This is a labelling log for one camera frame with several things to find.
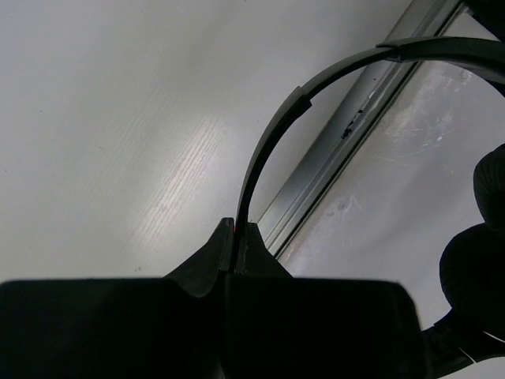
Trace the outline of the black on-ear headphones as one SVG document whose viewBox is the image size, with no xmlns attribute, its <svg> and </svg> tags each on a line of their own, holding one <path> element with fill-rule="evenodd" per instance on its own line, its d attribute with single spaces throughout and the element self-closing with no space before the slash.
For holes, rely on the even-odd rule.
<svg viewBox="0 0 505 379">
<path fill-rule="evenodd" d="M 486 39 L 431 37 L 384 43 L 335 63 L 295 88 L 267 125 L 250 160 L 238 202 L 233 267 L 245 263 L 253 192 L 270 154 L 312 98 L 341 77 L 379 61 L 442 61 L 467 69 L 504 91 L 504 45 Z M 474 363 L 504 356 L 504 147 L 477 164 L 473 191 L 484 222 L 456 235 L 440 261 L 451 311 L 425 330 L 428 371 L 441 378 Z"/>
</svg>

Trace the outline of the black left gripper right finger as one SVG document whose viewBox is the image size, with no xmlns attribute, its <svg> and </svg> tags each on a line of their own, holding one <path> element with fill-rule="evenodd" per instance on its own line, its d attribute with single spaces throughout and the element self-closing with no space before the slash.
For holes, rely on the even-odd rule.
<svg viewBox="0 0 505 379">
<path fill-rule="evenodd" d="M 426 378 L 415 305 L 397 283 L 292 277 L 257 225 L 225 282 L 229 378 Z"/>
</svg>

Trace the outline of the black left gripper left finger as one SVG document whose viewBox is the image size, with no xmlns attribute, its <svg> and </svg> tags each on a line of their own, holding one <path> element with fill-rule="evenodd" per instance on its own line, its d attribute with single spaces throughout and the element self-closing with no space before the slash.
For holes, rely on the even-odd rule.
<svg viewBox="0 0 505 379">
<path fill-rule="evenodd" d="M 234 222 L 161 278 L 1 285 L 4 378 L 220 378 L 219 308 Z"/>
</svg>

